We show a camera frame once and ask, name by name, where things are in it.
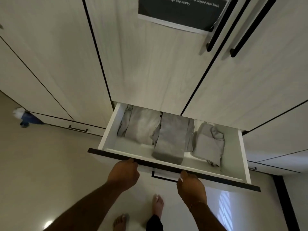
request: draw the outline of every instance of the beige floor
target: beige floor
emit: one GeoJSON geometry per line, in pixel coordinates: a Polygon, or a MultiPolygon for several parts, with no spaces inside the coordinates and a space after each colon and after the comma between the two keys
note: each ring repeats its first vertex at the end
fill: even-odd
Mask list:
{"type": "MultiPolygon", "coordinates": [[[[0,93],[0,229],[42,230],[45,223],[102,185],[112,165],[87,153],[100,137],[48,125],[20,128],[11,113],[18,107],[0,93]]],[[[206,188],[212,212],[228,231],[287,231],[270,176],[251,172],[262,193],[230,193],[206,188]]],[[[107,214],[101,230],[113,219],[130,214],[129,230],[142,230],[150,216],[150,199],[165,200],[164,230],[196,230],[173,182],[142,173],[137,185],[123,193],[107,214]]]]}

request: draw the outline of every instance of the bare foot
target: bare foot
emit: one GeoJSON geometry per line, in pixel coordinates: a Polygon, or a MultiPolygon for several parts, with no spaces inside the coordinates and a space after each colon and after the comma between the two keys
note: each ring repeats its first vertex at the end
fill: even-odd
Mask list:
{"type": "Polygon", "coordinates": [[[164,201],[160,195],[154,195],[152,199],[152,214],[161,218],[161,214],[164,208],[164,201]]]}
{"type": "Polygon", "coordinates": [[[122,214],[121,216],[117,217],[113,222],[113,231],[125,231],[126,229],[126,216],[122,214]]]}

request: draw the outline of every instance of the black pants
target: black pants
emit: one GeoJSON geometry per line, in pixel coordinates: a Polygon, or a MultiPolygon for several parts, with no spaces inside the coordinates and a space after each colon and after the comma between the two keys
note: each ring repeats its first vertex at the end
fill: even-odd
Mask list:
{"type": "Polygon", "coordinates": [[[157,215],[153,215],[147,221],[147,231],[163,231],[163,224],[157,215]]]}

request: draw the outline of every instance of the wardrobe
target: wardrobe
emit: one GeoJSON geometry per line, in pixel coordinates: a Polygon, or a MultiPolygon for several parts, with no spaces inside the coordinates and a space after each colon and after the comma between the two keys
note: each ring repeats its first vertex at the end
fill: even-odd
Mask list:
{"type": "Polygon", "coordinates": [[[258,191],[249,169],[308,170],[307,6],[229,0],[202,35],[139,19],[138,0],[1,0],[0,90],[47,124],[103,136],[89,149],[99,160],[258,191]],[[217,124],[229,136],[226,171],[154,162],[118,141],[127,105],[217,124]]]}

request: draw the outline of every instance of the black drawer handle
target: black drawer handle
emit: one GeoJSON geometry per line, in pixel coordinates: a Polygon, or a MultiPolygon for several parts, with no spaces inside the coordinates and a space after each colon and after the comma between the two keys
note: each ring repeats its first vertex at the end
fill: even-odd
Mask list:
{"type": "Polygon", "coordinates": [[[241,38],[240,42],[237,44],[237,46],[234,49],[230,49],[231,57],[234,58],[237,53],[241,50],[241,48],[244,46],[246,41],[249,39],[249,37],[252,35],[252,33],[255,31],[255,29],[259,26],[265,15],[270,11],[272,6],[276,0],[268,0],[267,3],[264,5],[256,19],[253,21],[251,26],[248,28],[248,30],[245,32],[243,38],[241,38]]]}
{"type": "Polygon", "coordinates": [[[83,131],[83,132],[87,132],[87,131],[89,130],[89,129],[86,129],[86,130],[84,131],[84,130],[81,130],[81,129],[72,128],[72,125],[70,125],[68,128],[69,128],[69,129],[72,129],[72,130],[83,131]]]}
{"type": "Polygon", "coordinates": [[[162,180],[166,180],[166,181],[177,182],[177,181],[172,180],[172,179],[169,179],[169,178],[164,178],[164,177],[158,177],[158,176],[155,176],[155,172],[154,172],[154,171],[152,171],[152,177],[153,177],[153,178],[162,179],[162,180]]]}
{"type": "Polygon", "coordinates": [[[206,51],[210,52],[213,49],[214,44],[216,43],[222,29],[226,25],[226,22],[228,21],[232,11],[234,10],[234,7],[236,6],[238,0],[231,0],[229,3],[229,6],[227,7],[225,14],[222,16],[222,19],[214,33],[214,35],[211,38],[211,41],[206,44],[206,51]]]}

